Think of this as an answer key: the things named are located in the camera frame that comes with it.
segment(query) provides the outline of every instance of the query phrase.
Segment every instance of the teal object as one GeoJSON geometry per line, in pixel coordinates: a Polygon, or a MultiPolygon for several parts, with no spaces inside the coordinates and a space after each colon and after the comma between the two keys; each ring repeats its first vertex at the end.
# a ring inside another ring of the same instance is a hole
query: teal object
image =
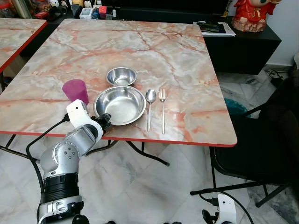
{"type": "Polygon", "coordinates": [[[228,113],[230,115],[242,115],[247,112],[246,107],[237,101],[234,101],[232,99],[227,99],[227,98],[224,98],[224,101],[226,107],[228,108],[228,113]]]}

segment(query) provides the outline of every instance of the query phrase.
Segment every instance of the large metal bowl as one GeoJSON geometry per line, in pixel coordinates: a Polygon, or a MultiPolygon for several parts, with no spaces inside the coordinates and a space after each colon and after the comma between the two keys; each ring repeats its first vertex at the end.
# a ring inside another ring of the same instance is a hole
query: large metal bowl
{"type": "Polygon", "coordinates": [[[146,101],[142,93],[131,86],[114,86],[104,90],[94,101],[94,113],[111,114],[111,124],[127,125],[140,118],[146,101]]]}
{"type": "Polygon", "coordinates": [[[129,67],[118,67],[110,70],[106,75],[108,83],[114,86],[131,85],[137,79],[137,72],[129,67]]]}

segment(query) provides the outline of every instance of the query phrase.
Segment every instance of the red figurine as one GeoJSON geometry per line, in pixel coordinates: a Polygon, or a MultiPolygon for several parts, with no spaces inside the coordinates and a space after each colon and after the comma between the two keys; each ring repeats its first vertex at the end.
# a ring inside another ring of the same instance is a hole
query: red figurine
{"type": "Polygon", "coordinates": [[[281,0],[238,0],[235,17],[232,19],[234,28],[240,31],[261,32],[266,27],[267,13],[272,15],[276,4],[281,0]]]}

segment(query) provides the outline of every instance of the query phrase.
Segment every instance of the chair seat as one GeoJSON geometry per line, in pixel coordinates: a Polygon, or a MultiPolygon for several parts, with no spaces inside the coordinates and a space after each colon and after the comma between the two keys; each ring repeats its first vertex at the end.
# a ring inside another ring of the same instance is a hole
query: chair seat
{"type": "Polygon", "coordinates": [[[231,117],[238,143],[233,148],[214,147],[211,156],[221,173],[247,180],[282,184],[293,179],[292,160],[276,129],[260,119],[231,117]]]}

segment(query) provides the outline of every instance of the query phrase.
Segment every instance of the marble floor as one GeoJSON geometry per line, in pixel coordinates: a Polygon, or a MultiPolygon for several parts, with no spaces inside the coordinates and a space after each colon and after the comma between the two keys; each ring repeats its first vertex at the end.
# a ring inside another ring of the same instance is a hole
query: marble floor
{"type": "MultiPolygon", "coordinates": [[[[225,98],[234,99],[251,109],[268,99],[275,88],[263,71],[259,76],[218,74],[225,98]]],[[[0,135],[0,145],[10,136],[0,135]]],[[[25,152],[31,136],[17,136],[10,148],[25,152]]],[[[43,138],[32,147],[39,158],[60,138],[43,138]]],[[[137,154],[119,141],[113,148],[84,157],[79,163],[79,187],[85,205],[82,214],[91,224],[114,220],[117,224],[205,223],[201,211],[216,212],[191,190],[212,187],[208,147],[146,143],[145,151],[170,162],[170,166],[137,154]]],[[[216,172],[217,186],[244,183],[245,180],[216,172]]],[[[295,195],[286,189],[261,208],[254,203],[263,197],[262,189],[232,190],[256,224],[299,223],[295,195]]],[[[39,186],[30,162],[0,151],[0,224],[32,224],[36,221],[39,186]]],[[[238,224],[249,220],[237,206],[238,224]]]]}

